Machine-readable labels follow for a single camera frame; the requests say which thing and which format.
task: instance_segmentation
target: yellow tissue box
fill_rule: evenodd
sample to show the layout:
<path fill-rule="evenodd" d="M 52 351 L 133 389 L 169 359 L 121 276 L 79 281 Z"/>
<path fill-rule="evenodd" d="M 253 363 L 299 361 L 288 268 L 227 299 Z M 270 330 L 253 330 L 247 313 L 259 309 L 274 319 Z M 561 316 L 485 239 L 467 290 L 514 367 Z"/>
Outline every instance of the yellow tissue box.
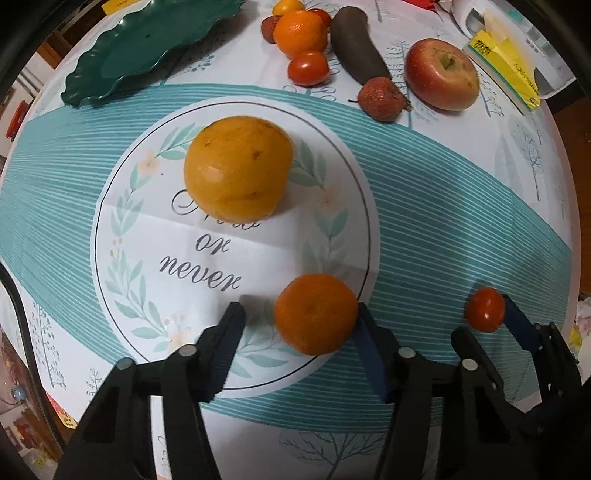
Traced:
<path fill-rule="evenodd" d="M 540 93 L 533 76 L 509 38 L 495 41 L 484 30 L 464 48 L 468 56 L 503 89 L 524 115 L 540 105 Z"/>
<path fill-rule="evenodd" d="M 110 15 L 136 2 L 139 2 L 139 0 L 109 0 L 103 4 L 102 8 L 106 15 Z"/>

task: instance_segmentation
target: screw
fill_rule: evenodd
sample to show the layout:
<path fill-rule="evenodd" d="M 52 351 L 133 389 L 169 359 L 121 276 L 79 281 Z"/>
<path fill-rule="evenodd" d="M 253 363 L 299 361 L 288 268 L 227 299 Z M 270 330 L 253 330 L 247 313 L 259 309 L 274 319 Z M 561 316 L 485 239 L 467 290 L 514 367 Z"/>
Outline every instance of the screw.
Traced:
<path fill-rule="evenodd" d="M 474 360 L 472 360 L 472 358 L 465 358 L 464 360 L 462 360 L 462 367 L 464 367 L 466 370 L 470 372 L 473 372 L 478 368 L 478 364 Z"/>
<path fill-rule="evenodd" d="M 398 354 L 402 358 L 414 358 L 417 353 L 409 346 L 402 346 L 398 349 Z"/>
<path fill-rule="evenodd" d="M 194 345 L 183 345 L 181 348 L 178 349 L 178 354 L 180 356 L 192 356 L 197 353 L 197 348 Z"/>
<path fill-rule="evenodd" d="M 131 365 L 133 365 L 135 362 L 133 361 L 133 359 L 131 358 L 122 358 L 121 360 L 119 360 L 115 366 L 119 369 L 119 370 L 127 370 L 129 367 L 131 367 Z"/>

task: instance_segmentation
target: dried fruit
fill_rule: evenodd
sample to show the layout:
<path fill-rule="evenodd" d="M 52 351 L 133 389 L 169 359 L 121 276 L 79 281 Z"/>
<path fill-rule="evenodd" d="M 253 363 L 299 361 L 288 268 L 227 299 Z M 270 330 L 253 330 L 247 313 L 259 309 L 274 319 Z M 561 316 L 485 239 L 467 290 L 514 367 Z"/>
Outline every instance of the dried fruit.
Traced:
<path fill-rule="evenodd" d="M 262 37 L 269 43 L 275 43 L 275 39 L 273 38 L 273 32 L 275 31 L 275 26 L 277 25 L 277 22 L 280 18 L 281 15 L 272 15 L 261 22 Z"/>
<path fill-rule="evenodd" d="M 328 43 L 326 26 L 320 17 L 306 10 L 287 12 L 277 22 L 273 38 L 289 58 L 305 51 L 324 51 Z"/>
<path fill-rule="evenodd" d="M 357 94 L 361 110 L 378 122 L 394 122 L 402 110 L 412 106 L 394 82 L 386 77 L 375 77 L 365 82 Z"/>

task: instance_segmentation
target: tissue box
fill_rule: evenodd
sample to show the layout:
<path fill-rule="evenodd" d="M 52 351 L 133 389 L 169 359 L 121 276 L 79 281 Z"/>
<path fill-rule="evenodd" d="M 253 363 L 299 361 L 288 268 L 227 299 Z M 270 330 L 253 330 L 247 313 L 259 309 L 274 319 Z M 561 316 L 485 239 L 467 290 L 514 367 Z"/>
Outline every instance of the tissue box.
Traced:
<path fill-rule="evenodd" d="M 510 39 L 497 43 L 483 30 L 474 35 L 464 51 L 490 75 L 521 113 L 525 115 L 540 105 L 535 81 Z"/>

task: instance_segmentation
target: wall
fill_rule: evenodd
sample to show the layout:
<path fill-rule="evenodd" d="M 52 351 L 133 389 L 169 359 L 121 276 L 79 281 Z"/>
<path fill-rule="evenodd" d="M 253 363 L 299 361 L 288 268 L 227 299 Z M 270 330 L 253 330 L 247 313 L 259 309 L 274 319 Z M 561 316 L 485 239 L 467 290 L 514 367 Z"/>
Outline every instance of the wall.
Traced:
<path fill-rule="evenodd" d="M 39 80 L 39 82 L 35 81 L 39 87 L 45 84 L 53 74 L 53 69 L 50 65 L 36 52 L 27 63 L 27 70 L 30 75 Z M 0 155 L 3 157 L 8 156 L 8 152 L 12 146 L 12 141 L 6 138 L 6 130 L 8 129 L 8 125 L 12 120 L 14 112 L 17 110 L 17 107 L 22 100 L 27 103 L 30 103 L 33 100 L 33 97 L 29 95 L 18 82 L 15 82 L 13 87 L 16 88 L 17 91 L 12 96 L 2 117 L 0 117 Z"/>
<path fill-rule="evenodd" d="M 554 116 L 569 156 L 581 221 L 581 286 L 591 293 L 591 100 L 576 101 Z"/>

